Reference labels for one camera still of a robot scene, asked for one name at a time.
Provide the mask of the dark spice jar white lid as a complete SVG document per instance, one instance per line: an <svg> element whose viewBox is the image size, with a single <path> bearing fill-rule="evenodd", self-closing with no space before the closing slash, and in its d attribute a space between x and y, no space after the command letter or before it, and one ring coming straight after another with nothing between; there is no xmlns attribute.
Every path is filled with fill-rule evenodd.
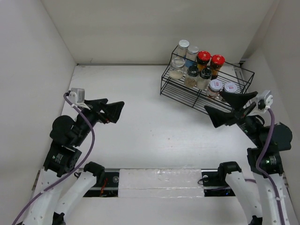
<svg viewBox="0 0 300 225"><path fill-rule="evenodd" d="M223 91L228 93L235 93L237 91L237 86L233 82L227 82L223 87Z"/></svg>

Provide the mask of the white-lid spice jar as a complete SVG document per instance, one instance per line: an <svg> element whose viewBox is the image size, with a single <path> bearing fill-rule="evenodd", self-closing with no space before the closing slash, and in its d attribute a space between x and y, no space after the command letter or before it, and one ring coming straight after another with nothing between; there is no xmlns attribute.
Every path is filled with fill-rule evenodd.
<svg viewBox="0 0 300 225"><path fill-rule="evenodd" d="M206 90L206 96L210 98L216 98L222 88L223 88L223 83L220 80L218 79L211 80Z"/></svg>

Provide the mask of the white bottle black cap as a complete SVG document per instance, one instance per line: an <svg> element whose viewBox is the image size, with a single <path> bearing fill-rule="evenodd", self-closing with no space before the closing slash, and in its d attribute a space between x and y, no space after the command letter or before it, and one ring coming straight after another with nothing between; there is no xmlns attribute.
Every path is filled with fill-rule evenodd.
<svg viewBox="0 0 300 225"><path fill-rule="evenodd" d="M206 67L201 70L197 79L196 87L200 90L205 90L211 80L212 72L210 67Z"/></svg>

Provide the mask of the black-cap spice shaker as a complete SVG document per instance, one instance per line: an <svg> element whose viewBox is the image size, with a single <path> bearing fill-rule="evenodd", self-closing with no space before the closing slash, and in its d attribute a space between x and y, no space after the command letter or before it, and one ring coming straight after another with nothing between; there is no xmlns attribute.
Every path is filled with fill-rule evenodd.
<svg viewBox="0 0 300 225"><path fill-rule="evenodd" d="M190 66L185 75L184 85L188 88L194 87L197 83L198 75L199 69L197 65Z"/></svg>

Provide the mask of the red-lid sauce jar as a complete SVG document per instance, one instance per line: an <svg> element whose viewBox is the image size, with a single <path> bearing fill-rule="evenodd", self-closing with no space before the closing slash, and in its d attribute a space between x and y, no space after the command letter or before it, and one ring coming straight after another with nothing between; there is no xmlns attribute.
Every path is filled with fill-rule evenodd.
<svg viewBox="0 0 300 225"><path fill-rule="evenodd" d="M208 51L200 51L196 57L197 67L201 71L207 67L211 58L211 54Z"/></svg>
<svg viewBox="0 0 300 225"><path fill-rule="evenodd" d="M224 56L220 54L215 54L210 59L210 68L211 68L211 79L214 80L218 77L218 73L225 63Z"/></svg>

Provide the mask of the clear jar silver lid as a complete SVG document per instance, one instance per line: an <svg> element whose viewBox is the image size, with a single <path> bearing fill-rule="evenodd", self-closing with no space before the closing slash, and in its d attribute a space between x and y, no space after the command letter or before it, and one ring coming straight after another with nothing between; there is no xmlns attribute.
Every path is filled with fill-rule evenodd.
<svg viewBox="0 0 300 225"><path fill-rule="evenodd" d="M172 79L178 80L183 77L185 61L183 58L177 57L172 59L169 68L169 76Z"/></svg>

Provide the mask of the blue-label silver-lid jar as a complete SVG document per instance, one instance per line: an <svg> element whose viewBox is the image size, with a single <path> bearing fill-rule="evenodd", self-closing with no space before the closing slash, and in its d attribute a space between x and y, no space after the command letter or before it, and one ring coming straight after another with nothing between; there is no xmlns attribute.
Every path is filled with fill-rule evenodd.
<svg viewBox="0 0 300 225"><path fill-rule="evenodd" d="M199 48L194 45L190 45L186 53L185 69L188 69L196 61Z"/></svg>

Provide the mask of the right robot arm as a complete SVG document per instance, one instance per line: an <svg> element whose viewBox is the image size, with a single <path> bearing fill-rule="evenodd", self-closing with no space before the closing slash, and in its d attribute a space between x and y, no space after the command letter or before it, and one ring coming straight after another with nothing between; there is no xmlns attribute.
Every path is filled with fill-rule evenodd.
<svg viewBox="0 0 300 225"><path fill-rule="evenodd" d="M291 149L293 134L288 126L275 122L271 92L237 94L221 91L220 96L230 105L231 112L211 106L204 108L215 128L236 124L255 145L255 148L247 149L247 160L259 196L254 195L235 161L220 163L212 175L201 178L203 185L217 182L220 187L213 188L217 192L230 188L249 225L290 224L285 206L284 169L280 152Z"/></svg>

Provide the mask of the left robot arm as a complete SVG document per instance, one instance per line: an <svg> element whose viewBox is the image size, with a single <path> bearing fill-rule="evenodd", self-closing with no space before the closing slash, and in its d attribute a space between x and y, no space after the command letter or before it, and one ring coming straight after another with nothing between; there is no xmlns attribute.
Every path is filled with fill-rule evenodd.
<svg viewBox="0 0 300 225"><path fill-rule="evenodd" d="M78 162L81 156L78 147L89 134L92 135L91 145L94 145L94 126L98 122L116 123L125 103L108 103L104 98L85 100L86 106L82 107L71 102L68 95L64 95L64 99L78 115L75 120L66 115L59 116L52 124L52 143L40 172L38 194L29 202L29 212L22 222L24 225L64 225L85 193L92 186L101 185L105 179L105 168L89 162L72 187L61 194L67 178L84 164Z"/></svg>

